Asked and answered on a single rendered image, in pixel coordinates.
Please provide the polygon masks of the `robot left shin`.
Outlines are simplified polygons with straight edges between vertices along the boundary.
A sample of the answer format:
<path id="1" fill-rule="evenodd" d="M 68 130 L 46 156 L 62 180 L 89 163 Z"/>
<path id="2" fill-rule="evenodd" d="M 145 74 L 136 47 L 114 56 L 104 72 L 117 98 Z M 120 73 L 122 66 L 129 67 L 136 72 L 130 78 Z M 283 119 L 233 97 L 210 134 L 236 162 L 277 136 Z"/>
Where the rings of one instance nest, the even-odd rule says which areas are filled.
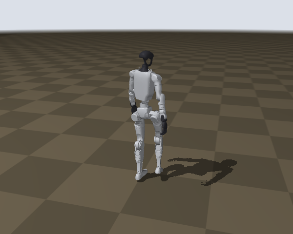
<path id="1" fill-rule="evenodd" d="M 137 141 L 136 141 L 137 142 Z M 143 166 L 143 160 L 144 160 L 144 148 L 143 149 L 136 149 L 136 142 L 134 144 L 135 146 L 135 160 L 137 163 L 137 173 L 139 172 L 139 174 L 142 173 L 142 166 Z"/>

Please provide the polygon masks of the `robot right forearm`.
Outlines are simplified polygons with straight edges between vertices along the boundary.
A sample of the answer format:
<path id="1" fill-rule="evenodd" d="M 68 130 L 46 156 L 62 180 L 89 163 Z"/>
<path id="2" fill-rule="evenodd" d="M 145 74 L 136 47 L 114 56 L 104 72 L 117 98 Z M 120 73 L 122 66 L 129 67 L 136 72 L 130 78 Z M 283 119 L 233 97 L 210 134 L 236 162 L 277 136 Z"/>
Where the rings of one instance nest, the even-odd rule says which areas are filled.
<path id="1" fill-rule="evenodd" d="M 166 119 L 167 118 L 167 115 L 166 115 L 165 95 L 164 94 L 161 94 L 160 95 L 160 102 L 158 102 L 158 105 L 159 105 L 160 116 L 161 115 L 164 115 L 164 118 Z"/>

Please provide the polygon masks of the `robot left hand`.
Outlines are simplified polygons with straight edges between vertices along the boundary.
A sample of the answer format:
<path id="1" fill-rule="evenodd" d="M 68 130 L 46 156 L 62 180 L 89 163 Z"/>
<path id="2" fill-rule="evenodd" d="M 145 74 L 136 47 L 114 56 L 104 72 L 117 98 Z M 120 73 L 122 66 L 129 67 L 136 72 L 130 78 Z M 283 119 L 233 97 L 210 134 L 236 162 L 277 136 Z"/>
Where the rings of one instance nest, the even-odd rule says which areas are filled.
<path id="1" fill-rule="evenodd" d="M 131 106 L 131 103 L 130 103 L 130 106 Z M 137 111 L 136 102 L 135 102 L 135 105 L 133 105 L 133 106 L 131 106 L 131 107 L 132 107 L 132 108 L 131 108 L 131 112 L 132 112 L 132 114 L 133 114 L 134 112 Z"/>

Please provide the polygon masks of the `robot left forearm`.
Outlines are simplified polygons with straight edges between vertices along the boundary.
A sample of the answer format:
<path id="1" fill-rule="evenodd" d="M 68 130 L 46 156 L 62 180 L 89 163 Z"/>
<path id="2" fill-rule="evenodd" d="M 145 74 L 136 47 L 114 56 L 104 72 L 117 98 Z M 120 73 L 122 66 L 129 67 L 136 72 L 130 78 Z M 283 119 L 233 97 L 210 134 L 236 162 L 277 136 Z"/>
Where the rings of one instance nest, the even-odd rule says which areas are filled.
<path id="1" fill-rule="evenodd" d="M 129 90 L 129 101 L 131 106 L 135 105 L 135 94 Z"/>

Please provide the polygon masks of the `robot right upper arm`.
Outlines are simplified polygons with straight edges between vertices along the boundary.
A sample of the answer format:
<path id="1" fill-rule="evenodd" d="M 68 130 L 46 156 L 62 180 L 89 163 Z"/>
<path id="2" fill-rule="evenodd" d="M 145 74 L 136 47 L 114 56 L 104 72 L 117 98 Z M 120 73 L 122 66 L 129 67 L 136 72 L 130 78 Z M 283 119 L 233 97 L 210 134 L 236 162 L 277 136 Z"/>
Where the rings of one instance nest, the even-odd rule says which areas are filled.
<path id="1" fill-rule="evenodd" d="M 160 101 L 160 95 L 162 94 L 161 76 L 155 73 L 151 73 L 151 80 L 154 82 L 156 99 Z"/>

